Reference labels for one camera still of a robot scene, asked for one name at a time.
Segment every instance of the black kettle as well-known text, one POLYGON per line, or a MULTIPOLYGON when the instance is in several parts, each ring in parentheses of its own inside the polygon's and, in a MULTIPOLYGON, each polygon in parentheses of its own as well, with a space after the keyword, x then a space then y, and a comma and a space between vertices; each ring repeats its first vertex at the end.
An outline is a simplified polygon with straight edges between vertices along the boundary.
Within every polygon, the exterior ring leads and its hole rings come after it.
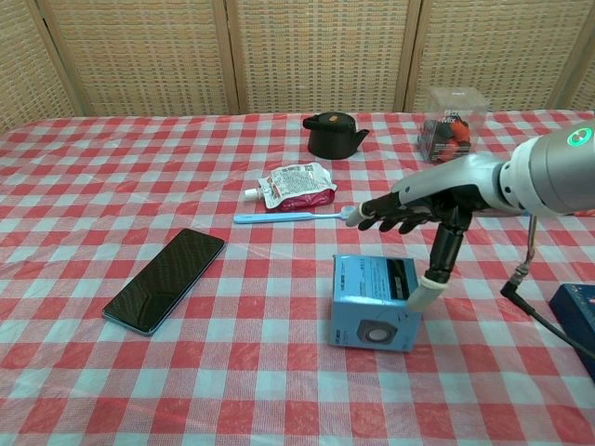
POLYGON ((304 127, 311 130, 308 150, 327 160, 342 160, 352 156, 365 136, 363 129, 355 131, 355 120, 346 113, 329 111, 304 119, 304 127))

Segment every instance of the red checkered tablecloth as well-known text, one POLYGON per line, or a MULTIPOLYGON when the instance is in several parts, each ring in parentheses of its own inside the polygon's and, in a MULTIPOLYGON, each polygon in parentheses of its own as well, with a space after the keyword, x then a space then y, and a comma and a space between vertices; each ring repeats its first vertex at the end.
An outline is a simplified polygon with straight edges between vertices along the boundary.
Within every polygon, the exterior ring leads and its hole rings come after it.
MULTIPOLYGON (((358 153, 316 160, 302 115, 75 118, 0 137, 0 444, 595 444, 595 386, 575 351, 498 290, 526 218, 479 218, 412 353, 326 344, 332 255, 428 265, 435 226, 407 236, 340 220, 233 225, 242 190, 320 162, 338 210, 423 168, 422 117, 355 115, 358 153), (151 338, 102 307, 177 233, 227 241, 151 338)), ((489 115, 478 148, 591 118, 489 115)), ((595 281, 595 218, 541 220, 522 294, 548 319, 561 282, 595 281)))

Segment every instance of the robotic hand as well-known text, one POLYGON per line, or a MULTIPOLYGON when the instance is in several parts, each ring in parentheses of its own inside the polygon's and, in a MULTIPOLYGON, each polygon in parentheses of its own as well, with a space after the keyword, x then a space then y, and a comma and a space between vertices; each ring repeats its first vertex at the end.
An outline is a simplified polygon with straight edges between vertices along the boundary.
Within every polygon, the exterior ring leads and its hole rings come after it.
POLYGON ((368 230, 438 222, 430 267, 407 306, 421 311, 446 288, 473 215, 559 216, 595 208, 595 119, 525 141, 509 161, 478 153, 396 183, 353 211, 347 226, 368 230))

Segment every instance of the phone screen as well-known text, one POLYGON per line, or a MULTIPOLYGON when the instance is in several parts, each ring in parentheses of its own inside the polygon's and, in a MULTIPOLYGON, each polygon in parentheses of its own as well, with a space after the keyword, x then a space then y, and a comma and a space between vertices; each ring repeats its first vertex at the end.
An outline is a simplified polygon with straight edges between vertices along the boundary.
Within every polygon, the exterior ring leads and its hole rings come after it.
POLYGON ((103 309, 103 316, 151 335, 223 248, 217 237, 181 230, 103 309))

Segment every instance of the blue toothbrush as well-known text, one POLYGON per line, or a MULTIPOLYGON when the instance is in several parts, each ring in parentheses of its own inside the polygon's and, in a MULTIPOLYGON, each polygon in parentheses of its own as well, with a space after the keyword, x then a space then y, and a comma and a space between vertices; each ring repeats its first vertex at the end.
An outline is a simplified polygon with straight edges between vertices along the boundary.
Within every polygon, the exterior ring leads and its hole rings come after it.
POLYGON ((272 223, 273 221, 314 220, 317 218, 340 218, 347 220, 355 206, 343 206, 337 214, 313 214, 312 212, 279 212, 274 214, 237 214, 233 223, 272 223))

